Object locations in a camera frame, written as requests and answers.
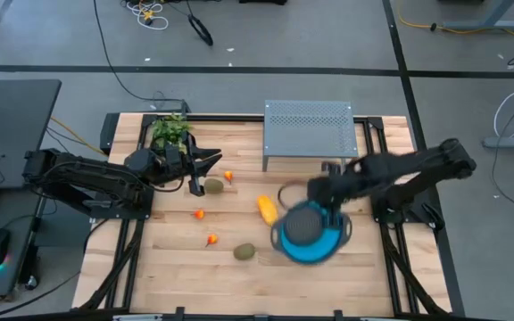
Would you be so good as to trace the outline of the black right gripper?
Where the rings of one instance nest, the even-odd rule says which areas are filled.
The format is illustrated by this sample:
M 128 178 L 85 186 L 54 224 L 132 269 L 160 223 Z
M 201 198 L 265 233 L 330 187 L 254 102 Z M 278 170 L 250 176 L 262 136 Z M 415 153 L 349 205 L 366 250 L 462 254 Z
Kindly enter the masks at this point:
M 314 201 L 314 207 L 321 215 L 328 214 L 330 223 L 343 224 L 342 203 L 350 200 L 357 192 L 357 179 L 346 163 L 321 162 L 321 175 L 308 180 L 307 198 Z

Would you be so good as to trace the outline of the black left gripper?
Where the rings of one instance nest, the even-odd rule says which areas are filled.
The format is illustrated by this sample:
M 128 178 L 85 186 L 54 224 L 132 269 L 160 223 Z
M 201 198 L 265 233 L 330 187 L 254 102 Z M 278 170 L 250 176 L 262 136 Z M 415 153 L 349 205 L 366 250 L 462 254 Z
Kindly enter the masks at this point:
M 189 132 L 183 132 L 176 143 L 166 142 L 163 146 L 166 165 L 173 175 L 190 176 L 189 192 L 204 196 L 204 187 L 199 177 L 206 177 L 210 169 L 222 158 L 220 149 L 204 149 L 196 145 Z

